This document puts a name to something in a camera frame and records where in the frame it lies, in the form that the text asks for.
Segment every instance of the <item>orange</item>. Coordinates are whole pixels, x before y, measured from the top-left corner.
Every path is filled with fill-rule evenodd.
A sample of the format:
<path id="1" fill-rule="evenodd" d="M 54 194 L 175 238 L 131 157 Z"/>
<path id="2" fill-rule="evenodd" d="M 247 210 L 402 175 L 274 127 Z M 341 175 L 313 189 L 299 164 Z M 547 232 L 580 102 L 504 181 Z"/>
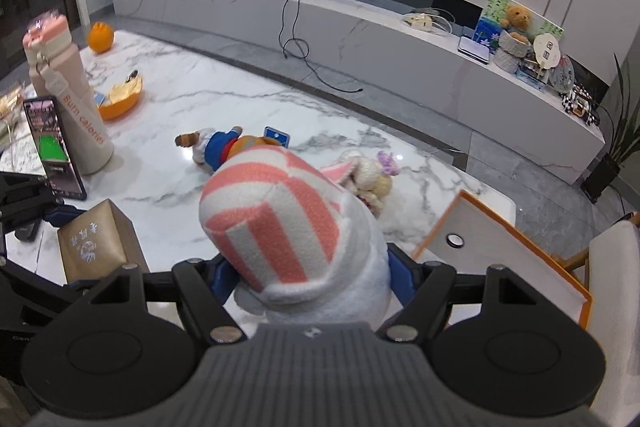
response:
<path id="1" fill-rule="evenodd" d="M 104 22 L 95 23 L 86 42 L 96 54 L 109 51 L 113 45 L 113 28 Z"/>

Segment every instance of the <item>green plant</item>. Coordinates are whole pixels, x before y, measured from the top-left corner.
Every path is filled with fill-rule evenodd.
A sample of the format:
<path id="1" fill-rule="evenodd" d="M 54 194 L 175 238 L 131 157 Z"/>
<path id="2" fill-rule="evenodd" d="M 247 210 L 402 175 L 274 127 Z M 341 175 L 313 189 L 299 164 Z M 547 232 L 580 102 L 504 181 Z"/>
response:
<path id="1" fill-rule="evenodd" d="M 629 75 L 629 66 L 626 64 L 626 78 L 616 59 L 616 69 L 618 70 L 618 83 L 620 84 L 620 99 L 622 100 L 622 108 L 620 110 L 620 119 L 613 134 L 611 149 L 609 155 L 611 159 L 620 165 L 633 153 L 640 151 L 640 124 L 638 123 L 638 115 L 640 114 L 640 99 L 636 103 L 636 107 L 629 117 L 629 109 L 631 106 L 631 79 Z"/>

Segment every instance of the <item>plush toy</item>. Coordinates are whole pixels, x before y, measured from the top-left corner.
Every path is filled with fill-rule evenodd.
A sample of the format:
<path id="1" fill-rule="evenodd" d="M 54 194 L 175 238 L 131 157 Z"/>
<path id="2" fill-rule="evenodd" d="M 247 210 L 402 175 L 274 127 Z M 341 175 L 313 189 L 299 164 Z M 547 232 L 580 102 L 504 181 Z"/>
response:
<path id="1" fill-rule="evenodd" d="M 284 147 L 226 161 L 204 186 L 200 223 L 242 276 L 225 308 L 248 335 L 264 321 L 382 323 L 391 293 L 379 225 Z"/>
<path id="2" fill-rule="evenodd" d="M 520 4 L 509 4 L 504 11 L 504 19 L 500 19 L 500 26 L 509 35 L 524 44 L 530 44 L 527 30 L 531 24 L 531 12 Z"/>
<path id="3" fill-rule="evenodd" d="M 345 151 L 338 158 L 338 163 L 320 171 L 350 191 L 378 217 L 384 208 L 382 198 L 391 192 L 393 186 L 391 176 L 398 176 L 400 169 L 390 154 L 380 151 L 376 158 L 367 158 L 358 150 Z"/>
<path id="4" fill-rule="evenodd" d="M 193 148 L 193 161 L 198 165 L 207 164 L 214 171 L 229 158 L 249 147 L 256 145 L 282 145 L 273 138 L 258 136 L 240 136 L 242 127 L 236 125 L 229 132 L 216 131 L 215 129 L 202 129 L 189 134 L 180 134 L 175 137 L 178 147 Z"/>

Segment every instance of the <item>paper bag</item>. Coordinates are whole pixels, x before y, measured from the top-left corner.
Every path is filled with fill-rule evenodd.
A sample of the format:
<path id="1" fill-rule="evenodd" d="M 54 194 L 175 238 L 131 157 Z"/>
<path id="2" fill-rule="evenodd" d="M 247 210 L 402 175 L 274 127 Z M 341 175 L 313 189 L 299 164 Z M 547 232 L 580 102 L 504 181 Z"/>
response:
<path id="1" fill-rule="evenodd" d="M 132 222 L 111 200 L 59 229 L 58 241 L 68 283 L 105 277 L 127 263 L 149 271 Z"/>

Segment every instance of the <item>woven basket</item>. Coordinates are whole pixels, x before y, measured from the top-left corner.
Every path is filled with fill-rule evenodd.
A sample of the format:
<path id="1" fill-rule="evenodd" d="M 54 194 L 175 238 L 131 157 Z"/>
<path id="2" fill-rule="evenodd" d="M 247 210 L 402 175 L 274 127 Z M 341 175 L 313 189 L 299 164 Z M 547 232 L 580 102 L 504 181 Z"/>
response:
<path id="1" fill-rule="evenodd" d="M 508 54 L 514 57 L 522 58 L 531 49 L 531 44 L 525 44 L 518 39 L 514 39 L 505 30 L 502 30 L 498 45 L 501 49 L 505 50 Z"/>
<path id="2" fill-rule="evenodd" d="M 495 52 L 494 64 L 507 73 L 515 73 L 519 63 L 520 59 L 518 57 L 508 54 L 504 49 L 500 48 Z"/>

